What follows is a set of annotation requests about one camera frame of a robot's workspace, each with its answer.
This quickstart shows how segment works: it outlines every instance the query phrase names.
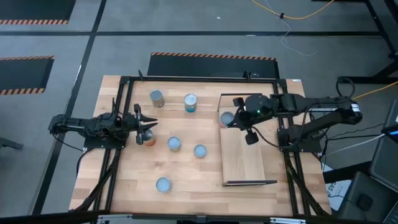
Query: wooden tabletop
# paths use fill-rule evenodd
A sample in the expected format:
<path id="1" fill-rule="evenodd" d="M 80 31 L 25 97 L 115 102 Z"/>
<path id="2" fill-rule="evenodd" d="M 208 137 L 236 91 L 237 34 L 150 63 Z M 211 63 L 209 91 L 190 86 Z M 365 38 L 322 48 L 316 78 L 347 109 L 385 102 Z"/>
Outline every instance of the wooden tabletop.
<path id="1" fill-rule="evenodd" d="M 94 116 L 111 111 L 111 100 L 117 95 L 119 80 L 120 76 L 104 76 Z M 304 95 L 300 80 L 287 80 L 287 86 L 289 93 Z M 165 105 L 161 108 L 152 106 L 149 93 L 153 89 L 164 94 Z M 184 109 L 183 97 L 188 93 L 194 93 L 198 98 L 194 113 L 187 113 Z M 292 215 L 283 155 L 261 139 L 266 179 L 277 180 L 277 183 L 223 187 L 217 123 L 218 101 L 222 93 L 262 93 L 269 96 L 273 89 L 271 84 L 264 83 L 134 82 L 131 111 L 133 104 L 139 103 L 142 114 L 158 119 L 159 124 L 152 128 L 157 142 L 152 147 L 139 146 L 135 143 L 135 133 L 127 140 L 121 153 L 111 212 Z M 298 116 L 294 121 L 299 124 L 302 117 Z M 266 121 L 258 128 L 267 139 L 277 143 L 276 119 Z M 171 136 L 181 139 L 182 146 L 177 152 L 167 147 Z M 204 158 L 194 156 L 193 148 L 197 144 L 206 146 Z M 94 149 L 82 159 L 71 209 L 79 206 L 96 185 L 103 155 L 104 149 Z M 307 188 L 323 209 L 331 212 L 319 161 L 309 153 L 300 155 Z M 171 180 L 170 192 L 163 194 L 157 191 L 155 183 L 160 177 Z M 107 192 L 106 185 L 100 208 L 104 208 Z M 296 196 L 299 211 L 303 213 L 298 187 Z"/>

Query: can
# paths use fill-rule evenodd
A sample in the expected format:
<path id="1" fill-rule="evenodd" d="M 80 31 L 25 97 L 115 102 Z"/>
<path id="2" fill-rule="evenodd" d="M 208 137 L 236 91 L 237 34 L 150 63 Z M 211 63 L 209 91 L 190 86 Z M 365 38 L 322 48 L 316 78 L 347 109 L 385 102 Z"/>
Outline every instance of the can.
<path id="1" fill-rule="evenodd" d="M 181 141 L 177 137 L 171 137 L 167 141 L 167 145 L 171 151 L 178 151 L 181 148 Z"/>
<path id="2" fill-rule="evenodd" d="M 152 90 L 149 93 L 149 97 L 152 100 L 154 107 L 161 108 L 164 105 L 163 94 L 160 90 Z"/>
<path id="3" fill-rule="evenodd" d="M 144 142 L 145 146 L 151 147 L 156 143 L 156 137 L 154 133 L 148 129 L 143 135 L 142 135 L 142 141 Z"/>
<path id="4" fill-rule="evenodd" d="M 229 123 L 234 120 L 235 115 L 227 111 L 221 114 L 218 118 L 218 124 L 221 128 L 226 128 Z"/>
<path id="5" fill-rule="evenodd" d="M 193 149 L 193 153 L 197 158 L 203 158 L 206 156 L 207 150 L 204 145 L 197 145 Z"/>
<path id="6" fill-rule="evenodd" d="M 189 113 L 197 110 L 197 96 L 194 94 L 187 94 L 184 98 L 185 110 Z"/>
<path id="7" fill-rule="evenodd" d="M 156 182 L 156 189 L 159 192 L 167 193 L 168 191 L 170 191 L 171 188 L 172 188 L 172 182 L 166 177 L 161 177 Z"/>

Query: orange striped tape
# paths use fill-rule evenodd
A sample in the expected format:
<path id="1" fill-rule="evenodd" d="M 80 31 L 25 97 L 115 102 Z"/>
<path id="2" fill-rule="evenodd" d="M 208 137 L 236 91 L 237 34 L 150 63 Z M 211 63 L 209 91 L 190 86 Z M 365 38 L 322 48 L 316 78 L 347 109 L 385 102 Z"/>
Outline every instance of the orange striped tape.
<path id="1" fill-rule="evenodd" d="M 0 60 L 55 59 L 55 56 L 0 57 Z"/>
<path id="2" fill-rule="evenodd" d="M 63 19 L 0 19 L 0 25 L 65 25 L 68 23 L 68 20 Z"/>
<path id="3" fill-rule="evenodd" d="M 0 90 L 0 95 L 18 95 L 18 94 L 34 94 L 43 93 L 45 88 L 28 88 L 28 89 L 15 89 L 15 90 Z"/>
<path id="4" fill-rule="evenodd" d="M 187 54 L 187 53 L 167 53 L 167 52 L 152 52 L 152 55 L 186 56 L 186 57 L 213 57 L 213 58 L 238 58 L 238 59 L 273 60 L 273 61 L 276 61 L 276 58 L 271 58 L 271 57 L 237 56 L 237 55 L 210 55 L 210 54 Z"/>

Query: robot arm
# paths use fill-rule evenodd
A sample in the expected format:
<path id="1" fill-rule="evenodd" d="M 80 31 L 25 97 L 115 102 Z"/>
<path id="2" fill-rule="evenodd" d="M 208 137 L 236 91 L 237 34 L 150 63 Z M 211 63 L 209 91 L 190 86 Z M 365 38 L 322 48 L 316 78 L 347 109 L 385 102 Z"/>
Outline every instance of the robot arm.
<path id="1" fill-rule="evenodd" d="M 95 147 L 107 147 L 107 144 L 124 142 L 131 131 L 137 131 L 136 142 L 143 144 L 142 135 L 157 123 L 141 123 L 157 121 L 157 119 L 142 115 L 138 104 L 134 105 L 134 112 L 135 115 L 127 113 L 121 118 L 118 116 L 118 111 L 113 109 L 112 113 L 104 113 L 91 119 L 67 118 L 60 114 L 52 118 L 49 130 L 50 134 L 77 132 L 89 140 L 91 145 L 97 143 Z"/>
<path id="2" fill-rule="evenodd" d="M 280 130 L 279 139 L 282 138 L 282 142 L 285 142 L 280 145 L 280 148 L 288 148 L 294 142 L 305 140 L 309 135 L 313 137 L 319 130 L 335 124 L 358 124 L 362 120 L 358 104 L 345 96 L 304 98 L 298 94 L 286 93 L 271 95 L 268 98 L 264 95 L 251 95 L 245 101 L 242 98 L 234 99 L 234 105 L 238 107 L 238 110 L 228 127 L 246 130 L 248 144 L 258 142 L 257 134 L 252 131 L 255 124 L 272 118 L 297 116 L 301 113 L 329 112 L 328 115 L 309 123 Z"/>

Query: floor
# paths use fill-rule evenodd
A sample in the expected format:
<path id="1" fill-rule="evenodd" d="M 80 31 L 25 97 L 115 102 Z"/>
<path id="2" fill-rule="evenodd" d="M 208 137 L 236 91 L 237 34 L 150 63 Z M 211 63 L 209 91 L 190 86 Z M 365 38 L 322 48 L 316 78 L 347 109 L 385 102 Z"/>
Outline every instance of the floor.
<path id="1" fill-rule="evenodd" d="M 56 114 L 64 113 L 80 69 L 89 36 L 10 36 L 2 31 L 91 31 L 100 0 L 76 2 L 68 25 L 0 26 L 0 57 L 54 55 L 55 63 L 46 91 L 41 95 L 0 97 L 0 136 L 24 143 L 24 149 L 0 150 L 0 217 L 27 215 L 39 190 L 51 155 L 53 138 L 47 131 Z M 398 29 L 383 1 L 372 0 L 391 39 L 398 47 Z M 311 0 L 269 0 L 274 10 L 286 15 L 306 15 L 325 5 Z M 377 27 L 362 3 L 335 2 L 309 19 L 287 20 L 294 31 L 376 31 Z M 250 0 L 108 0 L 98 31 L 287 31 L 287 26 Z M 336 78 L 341 75 L 373 75 L 391 63 L 389 49 L 380 37 L 286 37 L 279 36 L 98 36 L 88 58 L 73 116 L 93 114 L 103 75 L 137 75 L 147 71 L 151 52 L 194 52 L 206 54 L 275 57 L 281 78 L 303 81 L 308 97 L 335 96 Z M 356 95 L 380 85 L 357 85 Z M 344 85 L 345 92 L 349 86 Z M 357 126 L 337 125 L 328 135 L 383 123 L 398 87 L 358 100 L 364 114 Z M 379 128 L 361 134 L 377 134 Z M 331 142 L 328 151 L 360 142 L 344 139 Z M 81 147 L 83 140 L 67 134 L 65 142 Z M 327 157 L 327 164 L 339 168 L 372 158 L 377 142 Z M 75 184 L 75 167 L 80 152 L 62 147 L 43 213 L 66 212 Z"/>

